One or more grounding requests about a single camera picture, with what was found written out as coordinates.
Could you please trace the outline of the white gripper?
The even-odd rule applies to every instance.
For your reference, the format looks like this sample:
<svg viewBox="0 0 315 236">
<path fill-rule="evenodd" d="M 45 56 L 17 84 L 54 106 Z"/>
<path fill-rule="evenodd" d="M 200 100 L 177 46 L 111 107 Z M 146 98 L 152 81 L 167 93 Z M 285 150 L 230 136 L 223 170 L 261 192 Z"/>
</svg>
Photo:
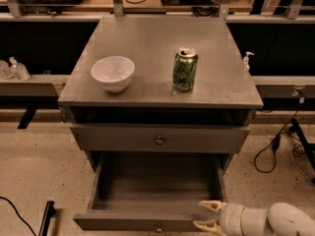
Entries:
<svg viewBox="0 0 315 236">
<path fill-rule="evenodd" d="M 241 218 L 245 206 L 221 201 L 200 201 L 198 206 L 220 213 L 220 223 L 217 220 L 194 220 L 193 224 L 198 229 L 214 236 L 224 236 L 224 233 L 227 236 L 243 236 Z"/>
</svg>

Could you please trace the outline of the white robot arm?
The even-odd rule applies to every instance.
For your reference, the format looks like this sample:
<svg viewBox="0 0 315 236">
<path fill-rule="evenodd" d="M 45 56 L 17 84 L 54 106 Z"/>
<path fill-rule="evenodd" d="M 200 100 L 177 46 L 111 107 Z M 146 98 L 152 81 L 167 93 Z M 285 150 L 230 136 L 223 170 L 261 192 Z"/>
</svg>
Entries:
<svg viewBox="0 0 315 236">
<path fill-rule="evenodd" d="M 287 203 L 253 208 L 236 203 L 201 201 L 218 219 L 193 224 L 213 236 L 315 236 L 315 220 L 303 210 Z"/>
</svg>

